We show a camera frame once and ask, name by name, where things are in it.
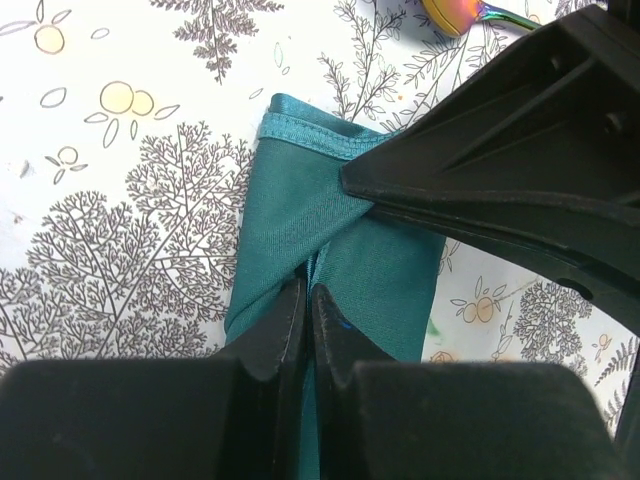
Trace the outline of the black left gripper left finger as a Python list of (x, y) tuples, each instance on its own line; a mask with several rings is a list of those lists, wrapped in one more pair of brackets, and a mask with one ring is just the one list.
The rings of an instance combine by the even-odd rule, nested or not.
[(292, 479), (306, 283), (218, 353), (38, 360), (1, 382), (5, 479)]

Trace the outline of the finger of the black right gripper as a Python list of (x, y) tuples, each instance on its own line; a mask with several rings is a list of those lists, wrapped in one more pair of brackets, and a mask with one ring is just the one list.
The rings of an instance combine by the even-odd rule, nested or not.
[(380, 202), (507, 201), (639, 216), (639, 8), (521, 37), (403, 133), (349, 162)]
[(419, 226), (531, 270), (575, 290), (632, 333), (639, 333), (639, 246), (633, 237), (582, 253), (494, 229), (377, 204), (372, 214)]

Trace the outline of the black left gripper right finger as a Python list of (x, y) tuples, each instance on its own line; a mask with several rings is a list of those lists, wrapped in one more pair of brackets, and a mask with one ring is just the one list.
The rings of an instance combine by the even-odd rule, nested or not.
[(311, 303), (325, 479), (616, 479), (620, 457), (582, 381), (541, 363), (403, 363)]

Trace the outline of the iridescent gold spoon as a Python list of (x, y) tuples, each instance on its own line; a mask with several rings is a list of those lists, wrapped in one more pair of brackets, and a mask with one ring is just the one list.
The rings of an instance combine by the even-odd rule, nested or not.
[(475, 24), (501, 21), (527, 31), (540, 26), (538, 22), (481, 0), (422, 0), (427, 17), (445, 35), (456, 38)]

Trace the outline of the teal cloth napkin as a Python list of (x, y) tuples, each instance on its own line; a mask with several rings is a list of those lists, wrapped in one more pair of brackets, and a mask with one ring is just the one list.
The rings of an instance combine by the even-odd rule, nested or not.
[(340, 181), (383, 141), (285, 94), (262, 119), (225, 321), (235, 478), (435, 477), (419, 362), (444, 240)]

